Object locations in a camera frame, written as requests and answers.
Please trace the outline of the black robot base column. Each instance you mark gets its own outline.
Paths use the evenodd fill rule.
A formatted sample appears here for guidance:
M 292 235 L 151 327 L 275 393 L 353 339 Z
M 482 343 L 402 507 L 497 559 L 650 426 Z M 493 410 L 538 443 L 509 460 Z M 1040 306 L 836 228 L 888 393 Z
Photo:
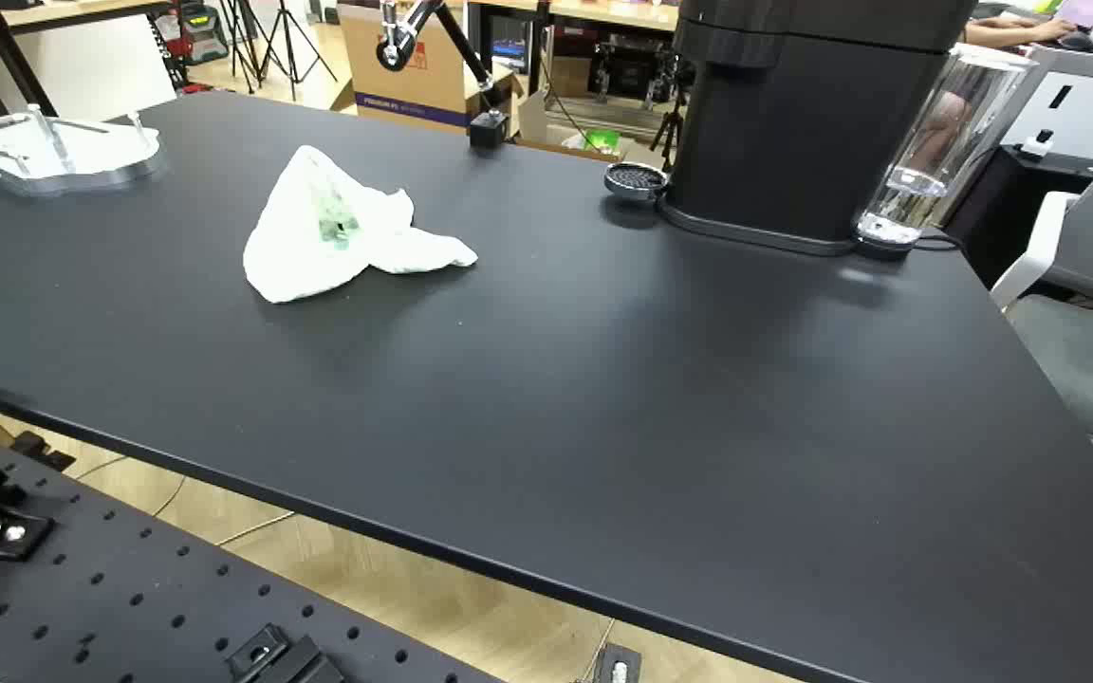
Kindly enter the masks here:
M 732 238 L 839 252 L 977 0 L 682 0 L 696 90 L 664 209 Z

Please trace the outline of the person forearm in background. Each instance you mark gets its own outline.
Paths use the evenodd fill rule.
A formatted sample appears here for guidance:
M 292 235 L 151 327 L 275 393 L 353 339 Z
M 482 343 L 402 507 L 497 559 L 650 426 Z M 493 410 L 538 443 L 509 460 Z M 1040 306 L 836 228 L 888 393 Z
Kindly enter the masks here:
M 1030 23 L 1030 19 L 970 19 L 964 25 L 964 43 L 989 45 L 989 50 L 1040 45 L 1040 43 L 1060 43 L 1065 34 L 1074 34 L 1074 23 L 1064 23 L 1064 19 L 1045 19 L 1045 23 Z

